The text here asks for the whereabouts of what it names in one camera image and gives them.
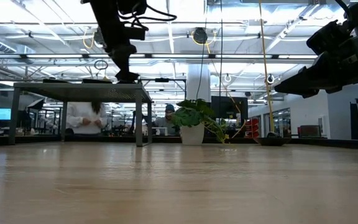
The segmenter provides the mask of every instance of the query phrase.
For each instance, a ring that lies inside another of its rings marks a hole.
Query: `person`
[[[107,115],[102,103],[68,103],[66,128],[72,129],[73,134],[99,135],[106,124]]]
[[[154,121],[155,127],[167,128],[167,135],[176,136],[179,135],[178,128],[172,124],[172,114],[175,112],[175,107],[173,105],[167,105],[165,107],[165,117],[157,118]],[[165,135],[165,129],[160,129],[160,134]]]

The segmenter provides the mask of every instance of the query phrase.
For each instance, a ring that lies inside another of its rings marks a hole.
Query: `potted plant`
[[[184,145],[201,145],[204,139],[204,128],[214,133],[219,142],[224,143],[229,136],[226,132],[226,122],[218,124],[211,117],[214,111],[203,99],[184,100],[177,104],[180,109],[172,116],[172,122],[181,128],[180,136]]]

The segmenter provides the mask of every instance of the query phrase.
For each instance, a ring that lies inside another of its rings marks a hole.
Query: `white column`
[[[187,73],[187,100],[204,99],[211,102],[211,72],[208,64],[189,64]]]

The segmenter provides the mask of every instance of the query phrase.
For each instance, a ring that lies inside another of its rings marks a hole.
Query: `white pot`
[[[204,139],[204,125],[199,124],[197,126],[181,127],[180,136],[182,144],[186,146],[200,146]]]

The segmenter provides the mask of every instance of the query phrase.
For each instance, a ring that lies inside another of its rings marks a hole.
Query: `yellow pole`
[[[260,12],[260,31],[262,33],[262,48],[264,50],[266,95],[267,95],[268,109],[270,112],[270,131],[274,132],[273,109],[272,109],[272,101],[271,101],[272,96],[270,95],[269,84],[267,83],[267,64],[266,64],[264,20],[262,19],[262,0],[259,0],[259,12]]]

